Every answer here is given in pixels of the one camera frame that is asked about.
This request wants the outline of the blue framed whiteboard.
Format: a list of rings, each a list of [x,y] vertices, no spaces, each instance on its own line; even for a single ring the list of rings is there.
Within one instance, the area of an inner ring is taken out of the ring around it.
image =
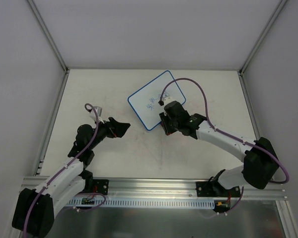
[[[128,103],[146,130],[153,130],[161,122],[159,114],[163,112],[163,107],[158,103],[161,97],[170,96],[181,104],[186,102],[185,95],[176,82],[165,89],[173,80],[172,73],[166,70],[128,97]]]

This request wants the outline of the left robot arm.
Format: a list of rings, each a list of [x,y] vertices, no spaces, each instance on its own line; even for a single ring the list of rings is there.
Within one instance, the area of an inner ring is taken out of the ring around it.
[[[44,238],[70,199],[80,192],[93,190],[93,174],[86,169],[94,158],[93,149],[106,137],[123,137],[130,126],[113,117],[97,122],[96,127],[81,125],[64,164],[35,188],[20,192],[12,227],[25,235]]]

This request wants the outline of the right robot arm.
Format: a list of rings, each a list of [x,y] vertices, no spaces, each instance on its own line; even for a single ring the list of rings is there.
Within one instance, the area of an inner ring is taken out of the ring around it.
[[[252,143],[242,137],[221,133],[211,126],[209,120],[200,114],[190,115],[183,106],[171,97],[164,98],[160,105],[161,125],[166,135],[180,132],[213,144],[238,158],[242,165],[230,170],[218,172],[202,188],[206,196],[226,196],[229,190],[249,184],[256,189],[264,189],[279,168],[275,151],[270,141],[264,137]]]

